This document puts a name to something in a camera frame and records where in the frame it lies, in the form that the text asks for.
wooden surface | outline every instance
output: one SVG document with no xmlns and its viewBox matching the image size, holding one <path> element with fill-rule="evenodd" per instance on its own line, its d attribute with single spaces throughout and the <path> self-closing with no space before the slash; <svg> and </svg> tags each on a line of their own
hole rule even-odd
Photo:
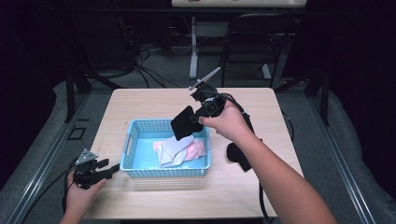
<svg viewBox="0 0 396 224">
<path fill-rule="evenodd" d="M 306 0 L 172 0 L 173 7 L 304 7 Z"/>
<path fill-rule="evenodd" d="M 273 90 L 267 88 L 219 89 L 228 92 L 251 117 L 255 133 L 280 158 L 302 173 Z M 120 162 L 130 121 L 171 119 L 187 105 L 200 107 L 187 89 L 116 90 L 109 101 L 92 145 L 98 160 Z M 244 172 L 229 163 L 229 140 L 210 129 L 212 164 L 201 178 L 132 179 L 123 171 L 113 175 L 95 198 L 86 218 L 178 219 L 262 217 L 259 181 L 252 170 Z M 269 216 L 276 213 L 264 196 Z"/>
</svg>

chair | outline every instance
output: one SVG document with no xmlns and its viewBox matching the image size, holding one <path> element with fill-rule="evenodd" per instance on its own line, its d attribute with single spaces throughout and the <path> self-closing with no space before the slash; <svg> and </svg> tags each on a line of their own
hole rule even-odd
<svg viewBox="0 0 396 224">
<path fill-rule="evenodd" d="M 284 39 L 293 28 L 293 19 L 282 14 L 248 13 L 231 19 L 220 59 L 221 87 L 226 63 L 257 63 L 259 70 L 267 63 L 274 65 L 272 88 Z"/>
</svg>

person's right hand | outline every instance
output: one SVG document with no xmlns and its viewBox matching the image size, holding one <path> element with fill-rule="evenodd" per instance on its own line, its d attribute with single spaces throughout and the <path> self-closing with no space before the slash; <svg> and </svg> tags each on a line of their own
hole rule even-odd
<svg viewBox="0 0 396 224">
<path fill-rule="evenodd" d="M 225 103 L 224 109 L 218 117 L 200 117 L 199 120 L 203 125 L 216 129 L 216 133 L 233 142 L 243 138 L 246 134 L 252 134 L 241 111 L 230 101 Z"/>
</svg>

gray floor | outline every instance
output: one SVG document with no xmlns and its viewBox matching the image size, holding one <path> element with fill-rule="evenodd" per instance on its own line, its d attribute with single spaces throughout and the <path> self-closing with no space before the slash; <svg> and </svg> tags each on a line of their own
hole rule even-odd
<svg viewBox="0 0 396 224">
<path fill-rule="evenodd" d="M 198 78 L 201 78 L 218 66 L 220 47 L 218 41 L 207 39 L 199 46 L 199 50 Z M 158 75 L 179 87 L 187 88 L 195 83 L 194 80 L 189 79 L 191 52 L 179 54 L 175 51 L 182 52 L 186 49 L 152 50 L 149 58 L 143 61 L 143 66 L 156 71 Z M 285 51 L 282 62 L 285 62 L 286 57 L 287 52 Z M 238 69 L 240 68 L 231 68 L 229 74 L 236 76 Z M 254 69 L 244 69 L 244 71 L 249 76 L 254 73 Z M 256 73 L 254 76 L 259 77 L 260 75 L 260 73 Z M 161 88 L 151 77 L 145 76 L 151 88 Z M 147 87 L 146 81 L 136 71 L 125 77 L 111 80 L 126 88 Z M 218 87 L 219 74 L 214 76 L 210 83 Z M 78 156 L 83 148 L 90 148 L 111 94 L 111 90 L 98 81 L 91 80 L 91 84 L 93 91 L 90 95 L 80 95 L 76 92 L 78 112 L 69 124 L 64 123 L 66 118 L 65 85 L 61 83 L 54 88 L 57 93 L 57 103 L 48 122 L 18 169 L 0 192 L 2 211 L 0 223 L 20 223 L 34 198 L 64 171 L 67 164 Z M 164 84 L 169 88 L 177 87 L 167 81 Z M 226 82 L 227 87 L 260 88 L 266 87 L 268 84 L 268 81 L 227 80 Z M 281 84 L 282 81 L 277 78 L 276 86 Z M 304 97 L 302 93 L 304 85 L 301 83 L 288 92 L 277 94 L 276 97 L 281 109 L 289 116 L 293 124 L 295 130 L 293 144 L 305 178 L 322 195 L 339 223 L 396 223 L 396 203 L 375 183 L 369 170 L 361 161 L 361 149 L 357 135 L 341 103 L 336 96 L 331 94 L 329 102 L 331 125 L 323 127 L 321 120 L 318 119 L 317 99 Z M 67 136 L 75 125 L 86 128 L 83 138 L 67 140 Z M 347 164 L 346 168 L 352 174 L 352 187 L 350 181 L 343 178 L 345 175 L 342 174 L 339 162 L 334 157 L 336 153 L 334 154 L 332 139 L 335 139 L 335 147 L 341 152 Z M 41 165 L 49 157 L 53 159 L 50 160 L 52 162 Z M 41 181 L 38 183 L 32 181 L 36 179 Z M 62 183 L 63 180 L 59 180 L 44 194 L 44 197 L 38 201 L 26 218 L 25 223 L 54 223 L 60 220 L 62 217 L 60 206 Z M 357 209 L 360 205 L 366 205 L 363 213 Z M 238 222 L 238 220 L 228 220 L 229 223 L 235 223 L 235 221 Z M 247 223 L 246 220 L 239 220 L 239 222 Z M 120 221 L 84 220 L 84 223 L 120 223 Z"/>
</svg>

hand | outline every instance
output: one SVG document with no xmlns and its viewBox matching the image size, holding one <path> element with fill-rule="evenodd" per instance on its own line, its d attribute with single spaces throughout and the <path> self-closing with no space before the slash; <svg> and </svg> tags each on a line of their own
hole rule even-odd
<svg viewBox="0 0 396 224">
<path fill-rule="evenodd" d="M 74 171 L 67 176 L 66 211 L 61 223 L 79 223 L 90 208 L 95 195 L 106 184 L 107 180 L 102 179 L 89 189 L 81 189 L 73 181 Z"/>
<path fill-rule="evenodd" d="M 200 122 L 205 126 L 216 129 L 216 132 L 235 142 L 246 134 L 254 134 L 248 127 L 238 107 L 226 101 L 223 111 L 218 117 L 200 117 Z"/>
</svg>

